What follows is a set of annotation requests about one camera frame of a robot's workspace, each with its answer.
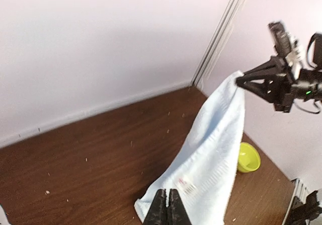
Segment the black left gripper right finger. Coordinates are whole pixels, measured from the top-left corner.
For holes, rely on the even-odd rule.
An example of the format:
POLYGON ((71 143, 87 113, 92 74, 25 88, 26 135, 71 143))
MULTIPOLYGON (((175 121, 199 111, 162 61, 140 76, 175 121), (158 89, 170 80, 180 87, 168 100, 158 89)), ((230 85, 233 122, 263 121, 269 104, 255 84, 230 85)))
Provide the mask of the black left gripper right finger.
POLYGON ((191 221, 185 210, 177 189, 171 189, 169 193, 169 204, 167 207, 168 225, 191 225, 191 221))

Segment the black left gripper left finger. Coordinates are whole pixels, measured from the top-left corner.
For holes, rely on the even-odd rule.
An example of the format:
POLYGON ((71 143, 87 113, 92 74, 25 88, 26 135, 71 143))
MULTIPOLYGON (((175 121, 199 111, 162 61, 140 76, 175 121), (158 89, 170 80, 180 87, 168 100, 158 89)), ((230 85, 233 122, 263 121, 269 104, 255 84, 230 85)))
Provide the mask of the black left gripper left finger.
POLYGON ((157 190, 143 225, 167 225, 167 193, 165 189, 157 190))

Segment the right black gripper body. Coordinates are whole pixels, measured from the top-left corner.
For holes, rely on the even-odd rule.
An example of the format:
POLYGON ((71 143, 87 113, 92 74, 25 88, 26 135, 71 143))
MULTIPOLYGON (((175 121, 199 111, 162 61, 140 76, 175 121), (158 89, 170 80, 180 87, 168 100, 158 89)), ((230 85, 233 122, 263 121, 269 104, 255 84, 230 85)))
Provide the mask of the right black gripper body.
MULTIPOLYGON (((282 22, 271 22, 268 24, 271 32, 276 56, 285 62, 286 77, 277 82, 276 100, 274 109, 278 112, 289 113, 292 106, 312 113, 298 106, 295 100, 307 102, 313 100, 317 108, 315 113, 320 113, 321 108, 316 104, 321 102, 321 70, 311 68, 306 62, 306 51, 303 51, 299 40, 287 32, 282 22)), ((314 44, 309 50, 309 60, 312 61, 314 44)))

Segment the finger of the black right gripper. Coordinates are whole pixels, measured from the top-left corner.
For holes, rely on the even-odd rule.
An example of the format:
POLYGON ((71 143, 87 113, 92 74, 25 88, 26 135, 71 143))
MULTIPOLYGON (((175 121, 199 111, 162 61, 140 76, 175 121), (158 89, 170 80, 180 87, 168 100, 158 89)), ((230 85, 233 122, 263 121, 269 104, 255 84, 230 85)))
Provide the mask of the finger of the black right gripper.
POLYGON ((271 56, 271 58, 244 73, 245 79, 275 79, 286 77, 285 62, 282 58, 271 56))
POLYGON ((274 103, 275 91, 272 91, 271 84, 273 80, 263 77, 248 77, 242 76, 235 80, 238 87, 243 88, 256 96, 262 98, 268 103, 274 103))

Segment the light blue towel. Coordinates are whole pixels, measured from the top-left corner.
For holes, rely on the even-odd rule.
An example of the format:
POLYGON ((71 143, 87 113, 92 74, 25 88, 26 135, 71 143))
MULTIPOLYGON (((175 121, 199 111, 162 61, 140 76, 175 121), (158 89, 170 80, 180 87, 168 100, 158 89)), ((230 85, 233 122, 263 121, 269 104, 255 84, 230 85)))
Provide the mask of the light blue towel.
POLYGON ((245 93, 228 76, 199 110, 166 171, 134 204, 144 220, 159 189, 177 189, 192 224, 223 224, 244 131, 245 93))

